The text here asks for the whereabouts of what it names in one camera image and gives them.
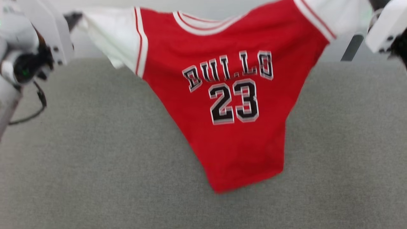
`number 23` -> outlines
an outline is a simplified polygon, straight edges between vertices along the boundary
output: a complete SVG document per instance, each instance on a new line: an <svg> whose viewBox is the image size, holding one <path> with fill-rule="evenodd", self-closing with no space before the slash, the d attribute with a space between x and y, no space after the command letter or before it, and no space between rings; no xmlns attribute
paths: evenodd
<svg viewBox="0 0 407 229"><path fill-rule="evenodd" d="M254 122L258 118L258 103L256 83L251 79L238 80L233 84L233 94L242 97L242 105L236 106L236 117L241 122ZM212 122L214 125L234 123L233 107L228 106L232 101L230 88L221 83L209 88L209 97L216 99L210 108Z"/></svg>

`cable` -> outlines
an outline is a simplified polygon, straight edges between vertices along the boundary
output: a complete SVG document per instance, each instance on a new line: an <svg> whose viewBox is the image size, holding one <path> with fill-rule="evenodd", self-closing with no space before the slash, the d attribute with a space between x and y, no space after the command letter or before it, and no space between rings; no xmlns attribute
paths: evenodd
<svg viewBox="0 0 407 229"><path fill-rule="evenodd" d="M10 122L10 123L9 123L9 126L13 126L13 125L17 125L17 124L22 124L22 123L28 122L28 121L30 121L30 120L36 118L36 117L38 117L38 116L45 110L45 108L47 107L47 100L46 100L46 98L45 98L44 91L41 89L41 87L40 87L40 86L37 84L37 82L35 82L35 81L34 81L34 85L35 85L35 86L37 87L37 89L38 89L37 95L38 95L39 100L41 101L42 108L41 108L39 111L37 111L36 113L34 113L33 115L31 115L31 116L29 116L29 117L27 117L27 118Z"/></svg>

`basketball jersey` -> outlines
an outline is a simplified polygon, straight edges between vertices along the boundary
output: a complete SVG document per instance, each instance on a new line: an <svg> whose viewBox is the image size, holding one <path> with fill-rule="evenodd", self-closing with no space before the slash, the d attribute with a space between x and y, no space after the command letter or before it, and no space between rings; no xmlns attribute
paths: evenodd
<svg viewBox="0 0 407 229"><path fill-rule="evenodd" d="M80 26L149 84L220 193L283 170L286 119L325 47L370 19L361 2L281 0L226 20L93 8Z"/></svg>

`jersey logo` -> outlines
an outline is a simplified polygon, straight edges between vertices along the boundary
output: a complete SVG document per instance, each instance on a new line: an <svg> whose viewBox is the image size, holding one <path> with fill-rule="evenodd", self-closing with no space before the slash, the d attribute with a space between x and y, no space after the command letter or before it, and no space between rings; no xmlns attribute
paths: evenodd
<svg viewBox="0 0 407 229"><path fill-rule="evenodd" d="M182 74L189 82L189 91L194 92L202 86L203 82L216 83L221 80L228 81L251 75L259 75L265 79L273 80L270 51L259 51L257 54L258 64L250 67L247 61L247 51L241 51L238 54L241 70L233 74L230 74L229 71L229 57L227 55L220 56L219 62L217 59L211 59L200 63L200 72L196 65L184 69ZM221 74L218 72L218 63L223 70ZM259 117L256 83L252 79L236 80L232 88L226 83L217 83L209 88L208 93L210 99L216 99L210 107L210 115L214 125L235 123L235 118L243 123L254 122ZM230 106L232 96L240 97L242 105L234 108Z"/></svg>

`red fabric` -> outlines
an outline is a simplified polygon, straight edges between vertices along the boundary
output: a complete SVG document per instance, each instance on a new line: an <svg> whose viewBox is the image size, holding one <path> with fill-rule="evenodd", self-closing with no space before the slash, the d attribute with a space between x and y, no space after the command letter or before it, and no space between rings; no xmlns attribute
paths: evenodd
<svg viewBox="0 0 407 229"><path fill-rule="evenodd" d="M141 16L149 42L143 79L188 140L214 191L229 191L279 174L284 167L286 119L306 77L328 44L325 37L292 0L253 9L213 35L187 32L172 13L141 9ZM255 67L257 74L242 75L241 51L247 52L249 69ZM271 53L272 79L259 74L259 51ZM224 55L228 57L230 80L225 79L220 61ZM213 79L212 59L217 62L219 81L207 82L201 63L208 63L209 77ZM191 66L196 66L202 82L192 92L183 74ZM234 73L240 73L240 77L234 78ZM243 102L242 95L234 93L237 81L243 96L249 96L247 85L255 84L258 106L255 121L248 118L249 122L243 122L238 117L236 106ZM211 99L209 89L218 84L230 89L228 107L233 111L233 123L213 124L211 107L219 97Z"/></svg>

